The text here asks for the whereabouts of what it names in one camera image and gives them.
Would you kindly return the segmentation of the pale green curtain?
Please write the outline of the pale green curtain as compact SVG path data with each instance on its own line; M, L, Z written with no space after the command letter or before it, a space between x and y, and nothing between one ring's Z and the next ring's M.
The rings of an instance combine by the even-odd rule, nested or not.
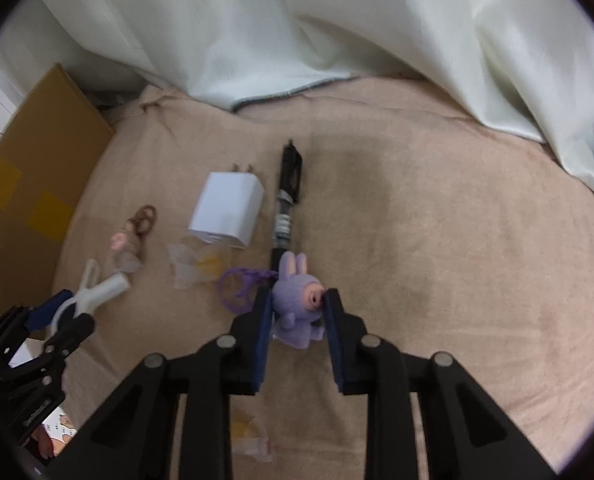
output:
M421 75L594 191L594 25L574 0L42 1L84 49L221 108Z

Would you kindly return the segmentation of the brown cardboard box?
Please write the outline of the brown cardboard box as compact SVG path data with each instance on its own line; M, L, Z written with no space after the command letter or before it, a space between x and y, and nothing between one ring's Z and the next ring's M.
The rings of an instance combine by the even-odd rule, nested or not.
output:
M61 65L0 141L0 315L51 295L74 211L114 131Z

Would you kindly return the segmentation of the white plastic clip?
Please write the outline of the white plastic clip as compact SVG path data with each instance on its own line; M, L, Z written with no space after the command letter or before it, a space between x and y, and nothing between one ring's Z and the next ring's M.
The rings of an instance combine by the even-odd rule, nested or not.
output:
M94 259L87 261L78 290L56 310L51 320L49 335L81 314L93 315L96 309L114 300L131 288L126 274L116 272L102 280L101 265Z

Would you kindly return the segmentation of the black pen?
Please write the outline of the black pen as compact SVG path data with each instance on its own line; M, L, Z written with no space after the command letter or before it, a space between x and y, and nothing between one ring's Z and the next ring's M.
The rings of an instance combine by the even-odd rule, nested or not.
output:
M280 258L291 248L291 215L299 202L303 158L292 140L283 147L273 219L270 269L278 271Z

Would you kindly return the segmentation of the purple plush bunny keychain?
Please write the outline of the purple plush bunny keychain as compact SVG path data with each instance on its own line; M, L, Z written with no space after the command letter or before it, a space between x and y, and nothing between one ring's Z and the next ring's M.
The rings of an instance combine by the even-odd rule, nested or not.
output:
M274 339L298 350L323 339L326 289L308 272L305 254L283 252L275 271L231 268L220 276L217 292L222 303L240 315L253 309L255 293L262 285L271 285Z

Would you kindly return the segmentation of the white power adapter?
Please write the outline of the white power adapter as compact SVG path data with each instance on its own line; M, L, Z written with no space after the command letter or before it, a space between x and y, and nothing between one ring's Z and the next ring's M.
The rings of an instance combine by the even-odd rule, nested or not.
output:
M189 233L207 244L246 248L264 195L260 180L251 172L211 172L199 194Z

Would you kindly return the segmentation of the cartoon printed card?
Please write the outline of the cartoon printed card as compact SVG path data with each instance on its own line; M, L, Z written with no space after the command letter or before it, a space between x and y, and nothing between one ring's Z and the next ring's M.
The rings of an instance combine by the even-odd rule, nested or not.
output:
M38 445L40 457L47 460L60 454L75 434L76 428L66 413L62 408L55 408L32 433L32 440Z

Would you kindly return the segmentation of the clear plastic wrapper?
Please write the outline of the clear plastic wrapper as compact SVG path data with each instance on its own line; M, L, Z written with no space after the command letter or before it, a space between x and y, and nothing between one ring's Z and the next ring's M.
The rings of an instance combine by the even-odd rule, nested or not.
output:
M175 289L216 282L231 268L231 248L226 242L205 244L185 238L168 244L167 254Z

